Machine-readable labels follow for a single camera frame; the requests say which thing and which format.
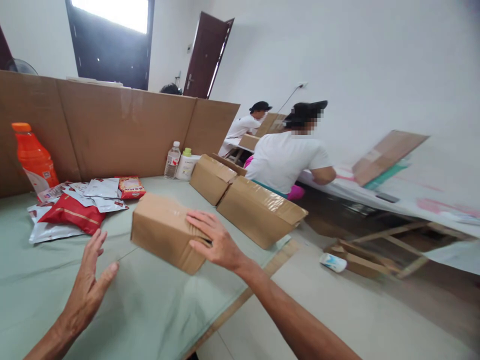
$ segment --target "power cord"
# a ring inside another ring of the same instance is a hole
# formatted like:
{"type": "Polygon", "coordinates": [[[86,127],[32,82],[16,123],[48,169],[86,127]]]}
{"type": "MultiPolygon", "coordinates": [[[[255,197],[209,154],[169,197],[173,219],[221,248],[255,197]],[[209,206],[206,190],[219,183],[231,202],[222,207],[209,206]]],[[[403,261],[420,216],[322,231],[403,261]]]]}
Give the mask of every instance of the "power cord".
{"type": "Polygon", "coordinates": [[[278,109],[277,113],[279,114],[280,113],[280,110],[282,110],[284,108],[284,106],[289,102],[290,98],[295,94],[295,92],[298,90],[298,89],[301,89],[303,88],[304,85],[301,84],[301,85],[298,85],[295,90],[293,90],[293,92],[290,94],[290,96],[288,97],[288,99],[283,103],[283,105],[281,106],[281,108],[278,109]]]}

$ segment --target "white bottle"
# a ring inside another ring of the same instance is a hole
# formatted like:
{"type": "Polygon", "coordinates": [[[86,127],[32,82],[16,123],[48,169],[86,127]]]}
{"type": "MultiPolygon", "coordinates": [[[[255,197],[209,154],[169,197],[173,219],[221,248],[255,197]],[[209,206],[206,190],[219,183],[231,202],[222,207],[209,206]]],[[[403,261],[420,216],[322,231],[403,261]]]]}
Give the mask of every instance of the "white bottle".
{"type": "Polygon", "coordinates": [[[175,173],[177,172],[177,167],[179,166],[180,161],[180,142],[174,141],[173,147],[168,152],[168,157],[166,158],[165,164],[165,178],[175,179],[175,173]]]}
{"type": "Polygon", "coordinates": [[[199,161],[200,155],[192,155],[192,149],[186,147],[180,156],[180,163],[176,170],[175,177],[179,180],[190,181],[195,164],[199,161]]]}

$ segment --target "pink clothing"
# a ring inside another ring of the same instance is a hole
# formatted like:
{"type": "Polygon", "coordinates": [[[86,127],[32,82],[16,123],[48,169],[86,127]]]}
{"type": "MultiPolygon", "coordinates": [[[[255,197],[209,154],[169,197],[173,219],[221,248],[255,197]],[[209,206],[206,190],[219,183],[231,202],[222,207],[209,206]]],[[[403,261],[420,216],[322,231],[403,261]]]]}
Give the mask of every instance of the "pink clothing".
{"type": "MultiPolygon", "coordinates": [[[[248,165],[252,162],[254,159],[254,156],[250,156],[246,161],[245,161],[245,166],[244,168],[247,168],[248,165]]],[[[303,198],[305,195],[305,190],[303,187],[300,187],[298,185],[293,185],[291,187],[290,193],[287,195],[287,200],[293,201],[293,200],[300,200],[303,198]]]]}

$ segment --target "hand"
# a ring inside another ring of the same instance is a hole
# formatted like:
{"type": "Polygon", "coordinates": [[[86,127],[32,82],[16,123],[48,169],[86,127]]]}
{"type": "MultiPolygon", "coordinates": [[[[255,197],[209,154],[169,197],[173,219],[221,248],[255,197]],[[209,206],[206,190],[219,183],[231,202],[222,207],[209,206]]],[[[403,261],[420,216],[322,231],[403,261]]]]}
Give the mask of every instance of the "hand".
{"type": "Polygon", "coordinates": [[[211,263],[234,272],[250,261],[215,215],[203,211],[189,211],[186,220],[211,239],[211,247],[196,240],[190,240],[189,243],[211,263]]]}
{"type": "Polygon", "coordinates": [[[98,281],[95,279],[97,259],[104,252],[102,245],[106,238],[107,232],[98,229],[86,244],[70,297],[58,318],[62,329],[74,337],[80,335],[90,324],[119,270],[119,263],[114,262],[98,281]]]}

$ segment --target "green tablecloth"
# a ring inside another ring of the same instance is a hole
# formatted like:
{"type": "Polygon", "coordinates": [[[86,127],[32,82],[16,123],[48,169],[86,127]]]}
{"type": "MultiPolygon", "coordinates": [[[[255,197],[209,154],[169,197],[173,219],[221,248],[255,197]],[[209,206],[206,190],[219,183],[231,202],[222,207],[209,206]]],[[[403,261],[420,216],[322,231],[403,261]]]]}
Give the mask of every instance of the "green tablecloth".
{"type": "MultiPolygon", "coordinates": [[[[162,176],[142,179],[146,190],[217,214],[250,258],[266,266],[286,236],[262,250],[216,212],[187,182],[162,176]]],[[[33,194],[0,200],[0,353],[21,359],[61,313],[77,275],[87,235],[31,245],[27,207],[33,194]]],[[[130,242],[132,211],[107,216],[104,254],[97,276],[113,261],[120,270],[93,322],[65,359],[181,359],[215,319],[246,289],[233,273],[206,262],[189,276],[130,242]]]]}

